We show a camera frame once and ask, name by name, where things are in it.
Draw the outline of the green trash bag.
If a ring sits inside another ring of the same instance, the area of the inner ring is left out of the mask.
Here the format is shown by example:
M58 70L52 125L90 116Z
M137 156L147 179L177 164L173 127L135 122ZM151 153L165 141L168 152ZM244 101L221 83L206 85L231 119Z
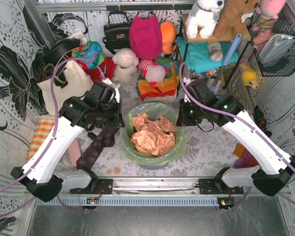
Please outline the green trash bag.
M130 141L135 130L132 119L143 113L147 113L150 120L157 120L161 116L164 116L175 124L178 119L177 111L170 106L159 102L143 103L130 110L124 118L125 127L120 129L120 141L125 156L134 162L152 165L161 165L162 163L173 161L183 156L186 150L187 137L182 127L176 128L175 147L164 155L153 157L136 150L134 144Z

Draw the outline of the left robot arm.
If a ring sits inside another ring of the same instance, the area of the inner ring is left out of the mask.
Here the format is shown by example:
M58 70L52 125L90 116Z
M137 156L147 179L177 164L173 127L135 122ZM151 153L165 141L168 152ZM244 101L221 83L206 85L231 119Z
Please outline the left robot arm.
M82 97L65 100L38 151L23 167L13 168L11 175L44 202L63 191L101 194L103 187L91 168L103 148L114 145L116 132L125 126L119 87L105 79L95 82ZM93 142L76 162L77 169L56 172L61 157L83 131Z

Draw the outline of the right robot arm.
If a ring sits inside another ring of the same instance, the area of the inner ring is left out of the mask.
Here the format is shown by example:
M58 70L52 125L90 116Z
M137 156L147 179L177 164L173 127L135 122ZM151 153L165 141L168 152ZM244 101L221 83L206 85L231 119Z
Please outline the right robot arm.
M177 126L198 126L206 119L237 138L258 162L254 167L223 168L214 178L218 191L256 187L268 196L279 193L295 174L295 156L280 149L233 96L217 97L200 80L180 82L185 98L179 102Z

